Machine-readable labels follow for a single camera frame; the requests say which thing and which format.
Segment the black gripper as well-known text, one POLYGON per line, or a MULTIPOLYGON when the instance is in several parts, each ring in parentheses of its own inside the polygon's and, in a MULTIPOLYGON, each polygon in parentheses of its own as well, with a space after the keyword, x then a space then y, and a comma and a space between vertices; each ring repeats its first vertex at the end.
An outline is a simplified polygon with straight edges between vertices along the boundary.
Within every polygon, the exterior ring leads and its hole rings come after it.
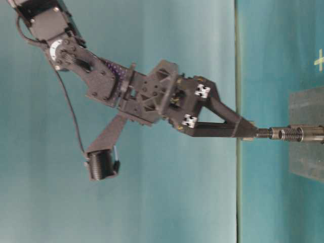
POLYGON ((179 75, 178 66, 165 60, 145 75, 85 51, 85 82, 90 98, 118 109, 102 136, 118 136, 128 120, 150 126, 166 119, 192 137, 242 138, 255 126, 218 99, 213 82, 179 75), (227 123, 200 122, 203 107, 227 123))

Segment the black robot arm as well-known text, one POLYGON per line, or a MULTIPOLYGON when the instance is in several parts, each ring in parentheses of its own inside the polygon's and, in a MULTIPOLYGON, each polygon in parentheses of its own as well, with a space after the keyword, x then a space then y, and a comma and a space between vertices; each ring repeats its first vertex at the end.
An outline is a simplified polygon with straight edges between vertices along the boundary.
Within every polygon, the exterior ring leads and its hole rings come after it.
POLYGON ((50 63, 72 71, 87 85, 87 96, 118 109, 118 115, 99 136, 114 143, 127 120, 152 125, 166 119, 193 137, 253 138, 257 128, 221 102, 214 82, 185 77, 178 65, 162 60, 149 73, 97 57, 86 48, 63 1, 10 1, 32 38, 50 63))

